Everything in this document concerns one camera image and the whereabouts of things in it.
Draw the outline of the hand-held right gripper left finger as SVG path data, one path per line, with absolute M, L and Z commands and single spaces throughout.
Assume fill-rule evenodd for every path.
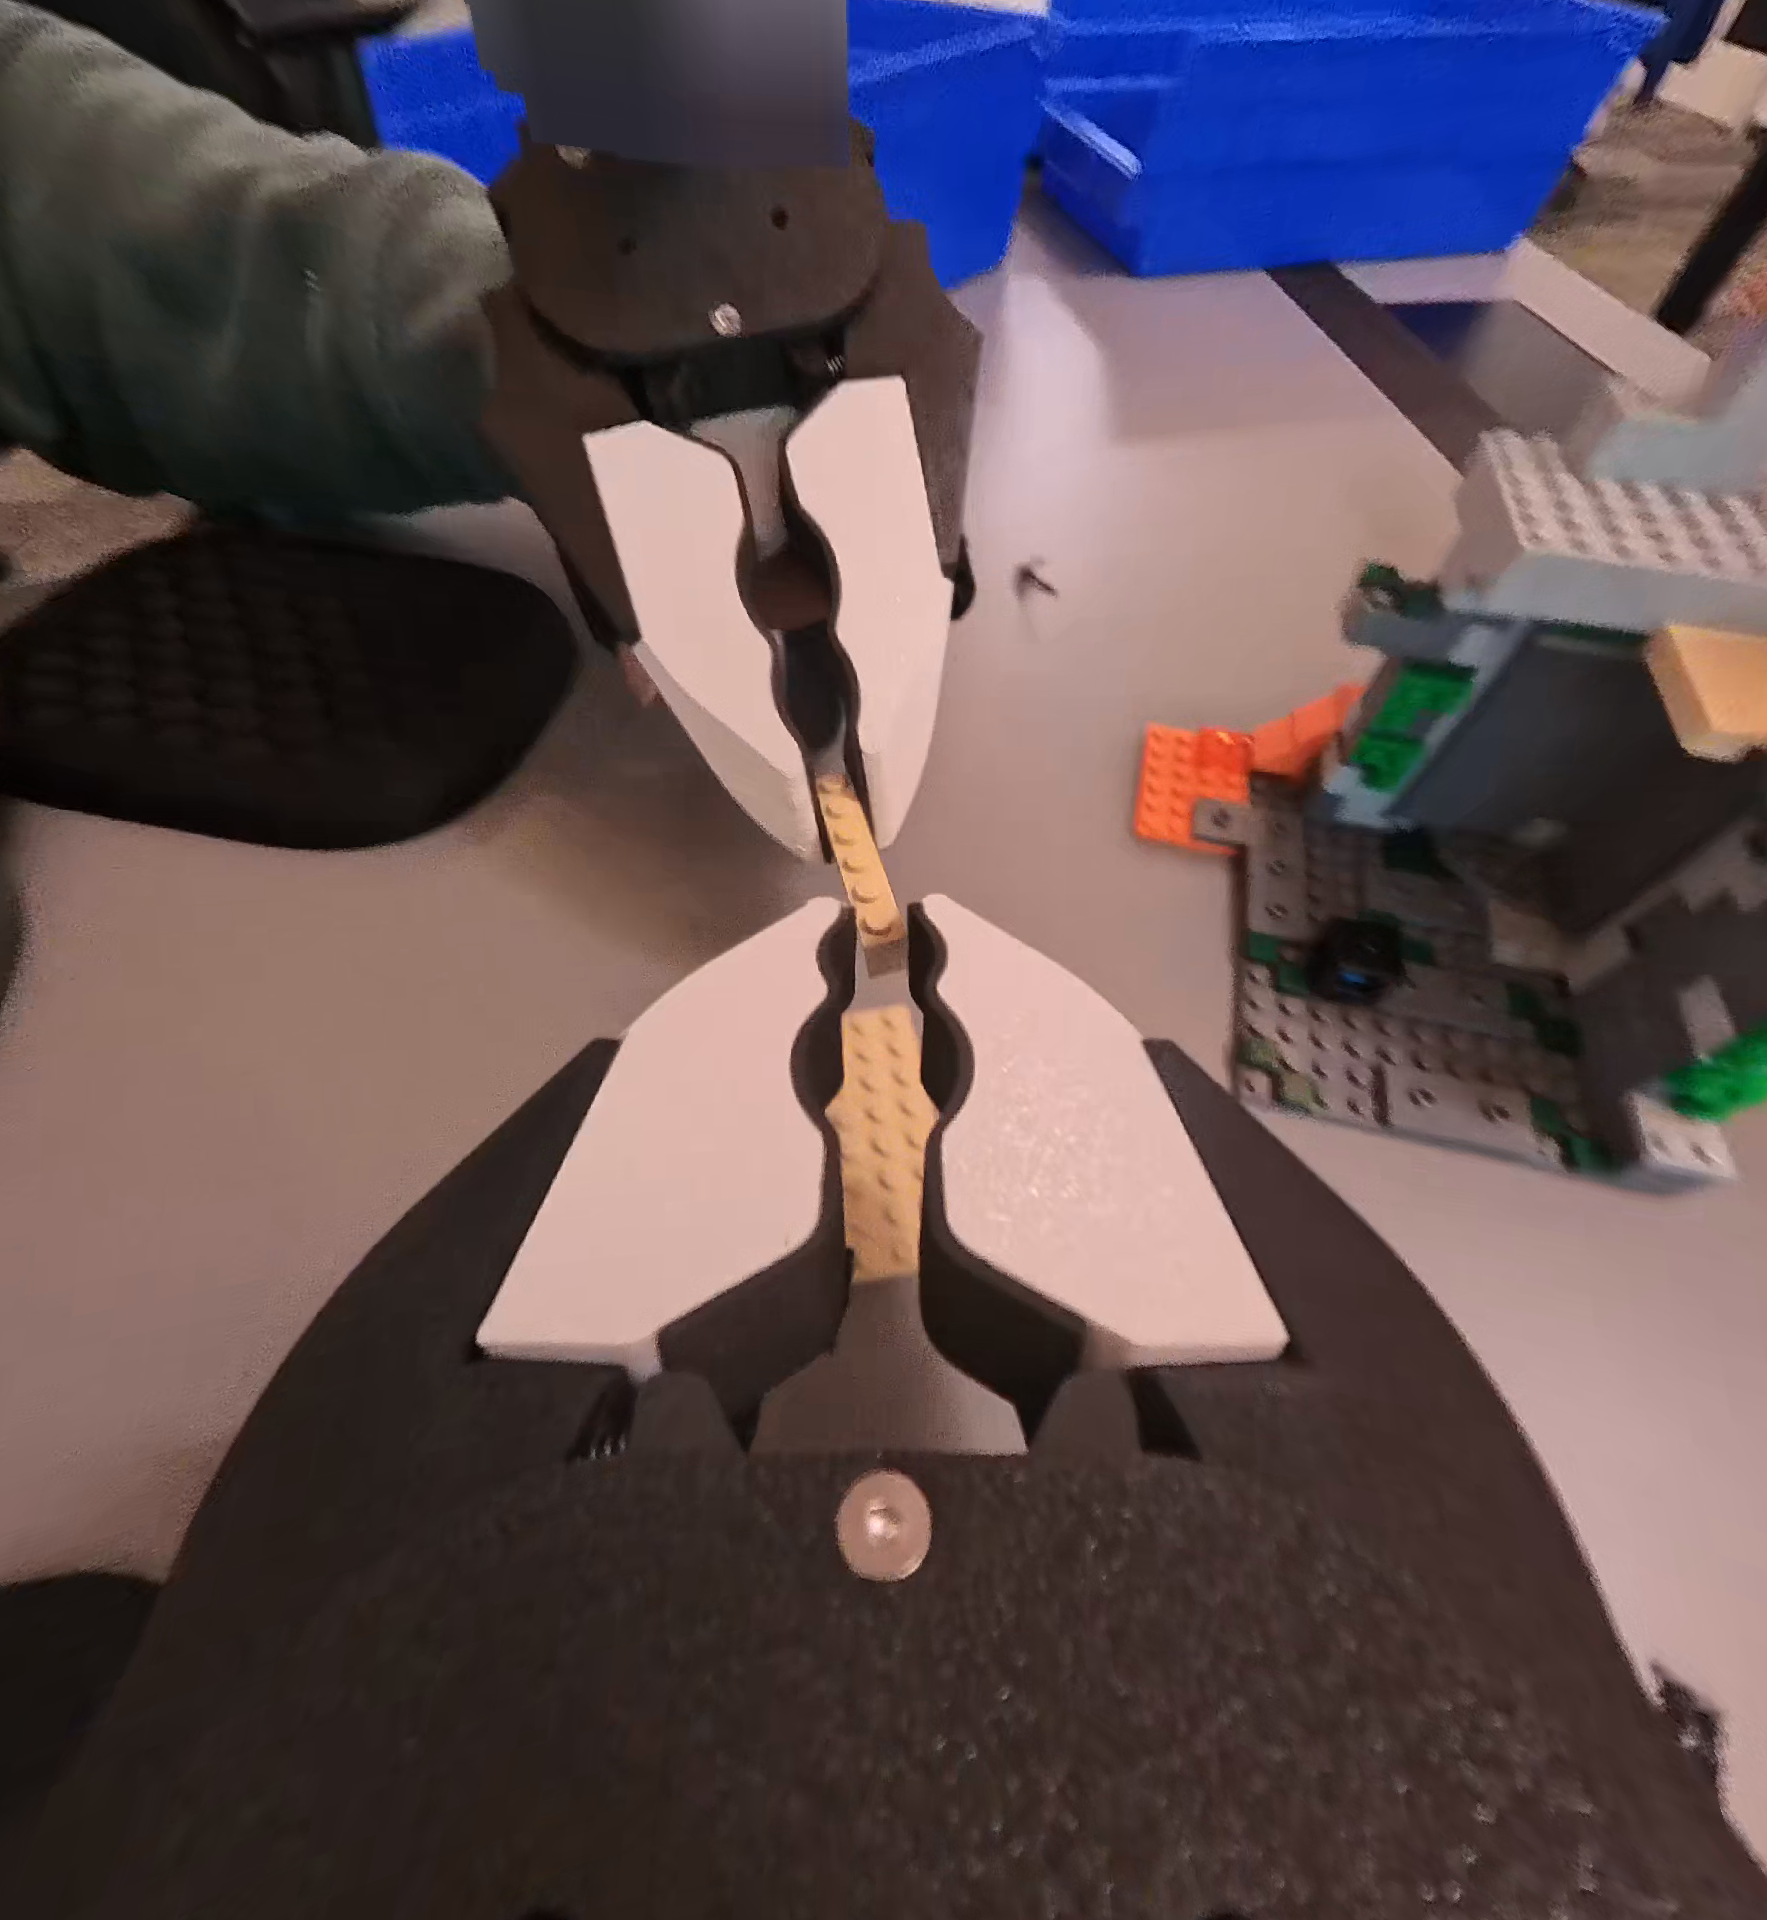
M 847 1312 L 844 1085 L 855 917 L 807 900 L 613 1045 L 479 1322 L 504 1361 L 698 1376 L 753 1433 Z

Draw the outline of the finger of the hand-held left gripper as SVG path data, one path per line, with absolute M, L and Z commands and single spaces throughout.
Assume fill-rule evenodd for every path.
M 742 599 L 753 520 L 739 469 L 649 424 L 591 434 L 583 449 L 631 596 L 631 654 L 753 824 L 822 861 L 807 763 L 778 712 L 773 639 Z
M 909 384 L 835 384 L 788 434 L 787 483 L 829 564 L 872 830 L 891 845 L 922 786 L 953 626 Z

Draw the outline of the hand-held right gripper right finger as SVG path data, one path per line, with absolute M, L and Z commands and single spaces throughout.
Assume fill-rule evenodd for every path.
M 961 900 L 909 909 L 920 1318 L 1033 1443 L 1079 1373 L 1248 1367 L 1289 1330 L 1146 1036 Z

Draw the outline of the long tan plate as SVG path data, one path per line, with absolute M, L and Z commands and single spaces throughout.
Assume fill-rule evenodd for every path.
M 922 1089 L 922 1031 L 907 1002 L 846 1013 L 844 1085 L 827 1116 L 844 1153 L 854 1281 L 914 1279 L 935 1105 Z

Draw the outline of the narrow tan plate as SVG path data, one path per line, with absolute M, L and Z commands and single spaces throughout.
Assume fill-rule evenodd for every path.
M 904 973 L 909 965 L 909 926 L 887 877 L 864 803 L 844 773 L 817 773 L 814 792 L 827 857 L 855 917 L 864 962 L 872 977 Z

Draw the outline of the toy brick building model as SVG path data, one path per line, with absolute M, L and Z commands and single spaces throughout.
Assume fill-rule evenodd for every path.
M 1238 1094 L 1647 1193 L 1767 1104 L 1767 321 L 1679 404 L 1480 437 L 1377 661 L 1252 733 L 1153 728 L 1137 836 L 1232 857 Z

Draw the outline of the blue plastic bin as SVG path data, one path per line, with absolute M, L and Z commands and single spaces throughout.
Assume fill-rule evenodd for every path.
M 487 73 L 473 27 L 359 44 L 382 147 L 442 158 L 492 185 L 522 153 L 524 102 Z
M 993 277 L 1043 129 L 1043 13 L 847 2 L 850 108 L 890 211 L 926 229 L 939 282 Z
M 1665 13 L 1053 5 L 1042 181 L 1132 277 L 1504 254 Z

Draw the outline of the person's left forearm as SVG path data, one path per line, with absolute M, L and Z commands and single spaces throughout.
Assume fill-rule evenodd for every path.
M 447 160 L 267 127 L 0 5 L 0 453 L 207 510 L 513 498 L 482 421 L 509 279 Z

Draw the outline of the grey desk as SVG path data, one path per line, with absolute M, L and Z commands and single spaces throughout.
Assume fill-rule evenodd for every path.
M 1132 836 L 1146 724 L 1355 676 L 1359 564 L 1453 533 L 1440 377 L 1395 401 L 1327 279 L 1132 282 L 1029 216 L 984 331 L 970 540 L 904 894 L 952 894 L 1146 1036 L 1227 1059 L 1222 861 Z M 1017 562 L 1062 591 L 1023 605 Z M 6 827 L 0 1583 L 160 1578 L 229 1438 L 363 1254 L 685 966 L 824 886 L 604 662 L 482 812 L 281 853 L 48 810 Z M 1642 1197 L 1276 1125 L 1433 1290 L 1530 1433 L 1638 1666 L 1724 1717 L 1767 1864 L 1767 1109 L 1740 1183 Z

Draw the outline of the black mesh chair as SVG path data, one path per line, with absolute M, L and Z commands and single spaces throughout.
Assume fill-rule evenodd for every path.
M 254 848 L 367 850 L 484 805 L 569 697 L 527 581 L 196 523 L 0 634 L 0 796 Z

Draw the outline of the wooden office table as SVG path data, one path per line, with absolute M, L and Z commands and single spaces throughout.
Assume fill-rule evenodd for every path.
M 1732 118 L 1736 132 L 1757 138 L 1757 147 L 1750 167 L 1717 207 L 1665 288 L 1658 323 L 1673 335 L 1688 335 L 1704 321 L 1714 297 L 1767 228 L 1767 2 L 1717 5 L 1709 37 L 1690 68 L 1705 68 L 1719 82 L 1750 89 L 1740 105 L 1714 103 L 1701 89 L 1701 103 L 1692 112 Z

